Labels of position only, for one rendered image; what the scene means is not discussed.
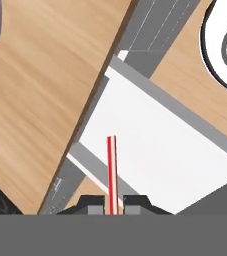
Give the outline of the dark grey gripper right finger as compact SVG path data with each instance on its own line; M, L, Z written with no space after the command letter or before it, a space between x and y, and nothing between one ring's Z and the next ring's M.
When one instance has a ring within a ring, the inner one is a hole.
M157 206L153 206L146 195L124 195L123 196L123 214L124 215L170 215Z

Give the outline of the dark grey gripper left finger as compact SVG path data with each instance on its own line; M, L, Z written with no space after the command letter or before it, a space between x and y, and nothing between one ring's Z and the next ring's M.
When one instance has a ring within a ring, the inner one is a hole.
M104 215L105 197L103 195L82 195L77 204L69 207L59 215Z

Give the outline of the red and white striped straw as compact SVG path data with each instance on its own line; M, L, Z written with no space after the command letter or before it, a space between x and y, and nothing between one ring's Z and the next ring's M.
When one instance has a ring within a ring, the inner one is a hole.
M111 215L119 214L116 137L107 137L109 209Z

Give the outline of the white open drawer grey rim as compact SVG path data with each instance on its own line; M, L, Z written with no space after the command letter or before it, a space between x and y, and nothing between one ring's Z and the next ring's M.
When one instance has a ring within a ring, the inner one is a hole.
M67 155L102 189L117 138L120 196L171 214L227 214L227 136L119 58Z

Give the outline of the white round thing black rim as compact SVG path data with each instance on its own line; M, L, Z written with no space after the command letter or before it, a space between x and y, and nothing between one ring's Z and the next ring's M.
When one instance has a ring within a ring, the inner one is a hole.
M212 0L200 29L200 52L206 69L227 88L227 0Z

